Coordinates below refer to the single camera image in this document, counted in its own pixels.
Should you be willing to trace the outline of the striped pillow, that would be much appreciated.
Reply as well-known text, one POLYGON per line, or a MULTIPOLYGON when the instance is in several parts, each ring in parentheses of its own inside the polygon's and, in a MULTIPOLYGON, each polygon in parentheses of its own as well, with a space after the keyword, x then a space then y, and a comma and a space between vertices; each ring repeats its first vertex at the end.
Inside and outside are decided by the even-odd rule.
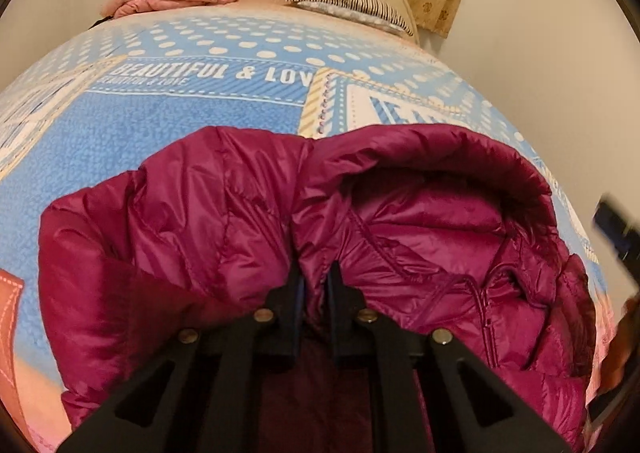
POLYGON ((407 20, 386 0, 286 0, 295 7, 355 21, 397 35, 413 36, 407 20))

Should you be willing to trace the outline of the magenta puffer down jacket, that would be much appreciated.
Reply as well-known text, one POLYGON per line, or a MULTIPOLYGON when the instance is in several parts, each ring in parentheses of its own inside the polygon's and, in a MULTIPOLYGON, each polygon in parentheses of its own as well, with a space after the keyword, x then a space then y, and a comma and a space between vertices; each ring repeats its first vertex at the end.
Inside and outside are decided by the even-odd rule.
POLYGON ((443 124, 318 140, 206 127, 54 201, 40 310, 70 423, 182 329, 257 309, 293 265, 318 324, 334 263, 404 329, 450 329, 582 449, 596 343, 584 265, 538 170, 443 124))

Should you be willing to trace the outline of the blue and pink bed cover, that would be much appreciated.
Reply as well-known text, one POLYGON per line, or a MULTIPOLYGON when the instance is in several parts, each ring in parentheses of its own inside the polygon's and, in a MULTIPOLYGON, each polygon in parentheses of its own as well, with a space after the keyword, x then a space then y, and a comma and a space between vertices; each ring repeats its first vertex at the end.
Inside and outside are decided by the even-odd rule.
POLYGON ((37 236, 55 199, 208 125, 333 136, 448 123, 539 155, 478 91, 399 37, 263 2, 108 21, 1 94, 1 399, 38 452, 70 433, 42 325, 37 236))

